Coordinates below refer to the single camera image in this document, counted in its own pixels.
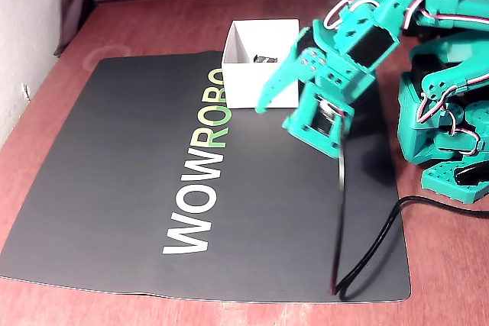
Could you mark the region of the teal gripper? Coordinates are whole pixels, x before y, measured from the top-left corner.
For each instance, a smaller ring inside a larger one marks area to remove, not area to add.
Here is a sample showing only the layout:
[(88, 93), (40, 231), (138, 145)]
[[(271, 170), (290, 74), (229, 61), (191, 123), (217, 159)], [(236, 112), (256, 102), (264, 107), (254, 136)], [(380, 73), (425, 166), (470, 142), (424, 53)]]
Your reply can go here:
[(376, 68), (400, 43), (401, 0), (341, 0), (324, 20), (304, 27), (289, 54), (266, 81), (255, 111), (295, 81), (321, 82), (350, 104), (375, 80)]

